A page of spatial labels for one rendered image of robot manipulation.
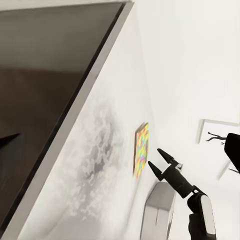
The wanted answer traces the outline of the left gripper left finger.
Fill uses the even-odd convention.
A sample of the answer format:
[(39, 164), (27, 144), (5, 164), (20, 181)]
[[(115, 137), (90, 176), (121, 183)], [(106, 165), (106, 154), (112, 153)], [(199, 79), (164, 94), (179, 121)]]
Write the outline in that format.
[(0, 193), (26, 153), (22, 133), (0, 138)]

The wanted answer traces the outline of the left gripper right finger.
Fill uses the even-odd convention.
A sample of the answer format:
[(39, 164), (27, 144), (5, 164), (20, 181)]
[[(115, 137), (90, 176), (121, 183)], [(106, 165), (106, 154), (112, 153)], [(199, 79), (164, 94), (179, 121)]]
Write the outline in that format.
[(224, 151), (240, 173), (240, 135), (229, 133), (227, 135)]

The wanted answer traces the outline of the jigsaw puzzle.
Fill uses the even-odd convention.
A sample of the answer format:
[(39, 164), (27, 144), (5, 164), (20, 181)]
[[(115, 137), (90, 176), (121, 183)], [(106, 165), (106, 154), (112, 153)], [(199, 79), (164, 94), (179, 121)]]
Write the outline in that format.
[(142, 129), (137, 132), (136, 135), (136, 156), (135, 156), (135, 168), (134, 179), (137, 180), (141, 171), (143, 170), (148, 157), (149, 146), (149, 123), (147, 122)]

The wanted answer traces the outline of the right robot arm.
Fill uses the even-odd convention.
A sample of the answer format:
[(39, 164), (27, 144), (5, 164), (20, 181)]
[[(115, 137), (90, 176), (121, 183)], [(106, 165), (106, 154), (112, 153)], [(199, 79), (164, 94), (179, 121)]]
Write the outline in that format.
[(191, 192), (193, 193), (187, 200), (187, 205), (193, 212), (189, 214), (188, 223), (191, 240), (217, 240), (210, 198), (198, 187), (192, 186), (181, 174), (183, 164), (161, 148), (158, 148), (157, 151), (168, 164), (171, 164), (165, 172), (162, 172), (148, 161), (150, 168), (159, 180), (158, 182), (165, 179), (183, 199)]

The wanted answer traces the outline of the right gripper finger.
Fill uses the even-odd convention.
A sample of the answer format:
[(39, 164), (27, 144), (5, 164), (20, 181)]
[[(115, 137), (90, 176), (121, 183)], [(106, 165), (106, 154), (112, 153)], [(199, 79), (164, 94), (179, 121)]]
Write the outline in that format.
[(172, 164), (174, 161), (176, 161), (174, 157), (172, 157), (170, 154), (168, 154), (161, 148), (158, 148), (157, 151), (160, 155), (162, 155), (162, 157), (167, 161), (168, 164)]
[(160, 171), (154, 164), (152, 164), (150, 161), (148, 161), (148, 164), (152, 171), (154, 172), (155, 176), (159, 178), (162, 175), (162, 171)]

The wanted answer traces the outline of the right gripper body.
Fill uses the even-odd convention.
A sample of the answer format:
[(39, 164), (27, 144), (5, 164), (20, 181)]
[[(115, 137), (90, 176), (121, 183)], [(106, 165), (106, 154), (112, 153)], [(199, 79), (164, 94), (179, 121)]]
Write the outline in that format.
[(158, 182), (162, 182), (165, 179), (174, 190), (177, 190), (182, 184), (186, 182), (186, 178), (176, 169), (179, 162), (174, 161), (165, 172), (158, 178)]

